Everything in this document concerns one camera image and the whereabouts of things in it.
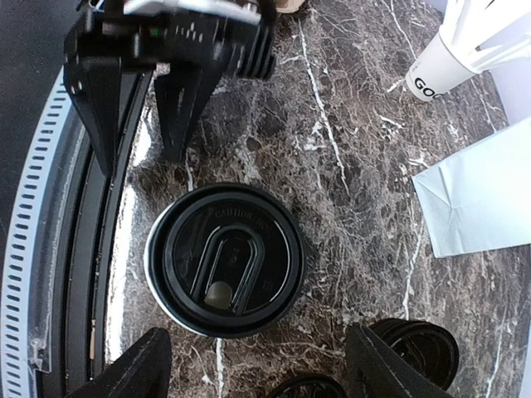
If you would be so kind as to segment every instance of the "black plastic lid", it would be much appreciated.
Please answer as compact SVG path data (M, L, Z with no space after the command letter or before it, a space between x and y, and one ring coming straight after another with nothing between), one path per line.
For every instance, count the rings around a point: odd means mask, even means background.
M343 387L323 375L299 376L276 387L267 398L347 398Z
M423 321L384 319L371 329L405 362L442 390L459 367L459 348L446 329Z
M295 301L304 248L291 214L240 184L198 189L153 226L146 273L153 294L184 327L212 337L267 328Z

